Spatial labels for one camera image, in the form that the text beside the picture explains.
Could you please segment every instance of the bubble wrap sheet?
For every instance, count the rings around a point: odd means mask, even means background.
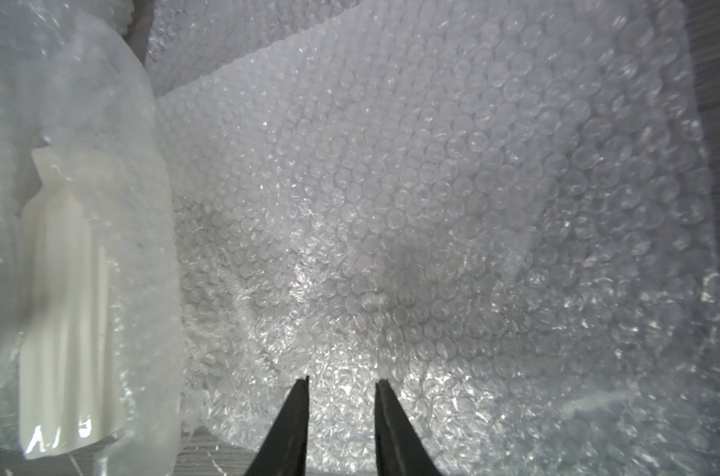
[[[117,442],[85,469],[99,476],[169,474],[180,444],[184,360],[170,182],[146,71],[113,30],[124,31],[131,12],[127,0],[0,2],[0,448],[19,446],[18,352],[27,329],[20,215],[40,189],[31,149],[48,143],[112,272],[128,418]]]
[[[146,70],[156,96],[334,17],[358,0],[157,0]]]
[[[720,474],[712,174],[678,1],[367,0],[164,96],[185,403],[374,469]]]

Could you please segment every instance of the plastic wrapping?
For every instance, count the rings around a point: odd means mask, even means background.
[[[146,70],[159,97],[358,0],[157,0]]]
[[[684,9],[366,0],[172,90],[186,396],[372,470],[388,377],[450,474],[720,474],[720,276]]]
[[[18,445],[19,222],[40,186],[30,151],[47,142],[112,274],[114,352],[128,415],[96,471],[169,474],[180,437],[178,271],[153,93],[112,29],[124,31],[131,4],[0,2],[0,447]],[[111,27],[83,11],[106,12]]]

